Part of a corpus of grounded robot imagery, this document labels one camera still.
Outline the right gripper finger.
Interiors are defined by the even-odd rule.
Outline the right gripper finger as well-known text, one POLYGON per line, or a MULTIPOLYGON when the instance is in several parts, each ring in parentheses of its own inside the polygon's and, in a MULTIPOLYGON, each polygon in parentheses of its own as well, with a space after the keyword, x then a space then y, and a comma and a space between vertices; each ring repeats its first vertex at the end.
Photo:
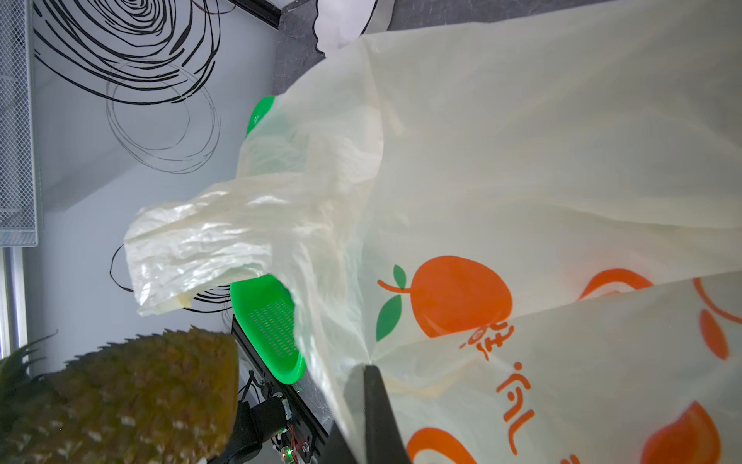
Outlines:
POLYGON ((341 436, 342 463, 411 463, 390 405, 380 369, 358 365, 352 369, 345 396, 361 408, 363 448, 354 454, 341 436))

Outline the yellow plastic bag with oranges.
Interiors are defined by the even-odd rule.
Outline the yellow plastic bag with oranges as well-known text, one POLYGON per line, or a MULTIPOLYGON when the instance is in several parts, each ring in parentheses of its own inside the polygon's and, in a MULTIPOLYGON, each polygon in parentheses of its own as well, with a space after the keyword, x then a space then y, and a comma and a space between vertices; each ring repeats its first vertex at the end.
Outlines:
POLYGON ((614 1, 369 35, 236 177, 142 210, 144 313, 273 275, 354 458, 741 459, 741 5, 614 1))

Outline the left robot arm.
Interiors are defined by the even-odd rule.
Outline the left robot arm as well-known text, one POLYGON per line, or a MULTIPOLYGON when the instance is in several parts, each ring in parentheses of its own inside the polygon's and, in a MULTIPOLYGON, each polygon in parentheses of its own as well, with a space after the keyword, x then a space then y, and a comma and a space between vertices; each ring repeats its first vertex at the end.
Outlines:
POLYGON ((271 447, 281 463, 355 463, 330 407, 306 379, 288 386, 261 380, 253 369, 238 392, 237 419, 221 455, 211 463, 247 463, 271 447))

